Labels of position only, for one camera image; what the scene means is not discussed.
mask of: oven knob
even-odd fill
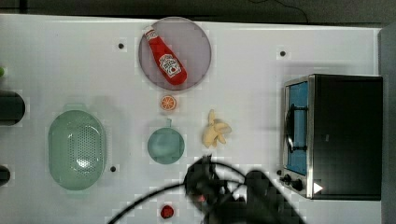
[[[301,179],[293,180],[293,181],[291,181],[291,186],[294,189],[301,191],[301,190],[303,190],[303,181],[301,181]]]
[[[280,181],[283,181],[286,185],[289,185],[291,181],[291,177],[289,175],[285,175],[283,177],[280,177]]]

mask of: orange slice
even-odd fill
[[[161,99],[161,108],[164,110],[173,110],[176,108],[176,99],[171,95],[165,95]]]

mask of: oven window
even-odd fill
[[[289,109],[292,106],[308,107],[308,83],[290,86]],[[288,151],[287,168],[295,173],[306,175],[306,110],[294,111],[293,151]]]

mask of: banana peel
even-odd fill
[[[213,109],[209,112],[209,126],[204,131],[203,143],[205,147],[216,147],[218,140],[222,144],[226,144],[224,134],[232,131],[230,125],[227,123],[215,120],[215,111]]]

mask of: green colander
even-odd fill
[[[83,105],[66,106],[49,128],[49,172],[63,188],[93,185],[106,166],[106,133]]]

